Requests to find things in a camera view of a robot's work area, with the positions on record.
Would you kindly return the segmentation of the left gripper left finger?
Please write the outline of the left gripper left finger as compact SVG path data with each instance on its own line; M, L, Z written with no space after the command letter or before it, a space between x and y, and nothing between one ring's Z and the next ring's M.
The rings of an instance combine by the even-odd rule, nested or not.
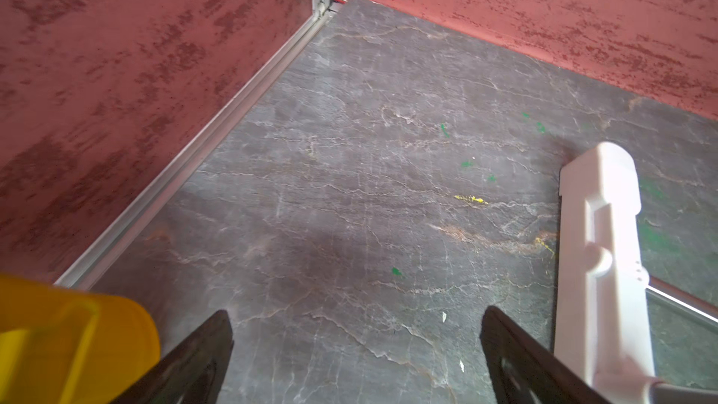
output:
M218 310L115 403L215 403L234 347L228 312Z

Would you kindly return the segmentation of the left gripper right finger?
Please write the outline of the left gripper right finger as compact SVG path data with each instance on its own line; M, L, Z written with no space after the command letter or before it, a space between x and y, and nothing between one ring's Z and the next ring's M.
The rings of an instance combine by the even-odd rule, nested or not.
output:
M496 306L482 316L480 339L498 403L607 401Z

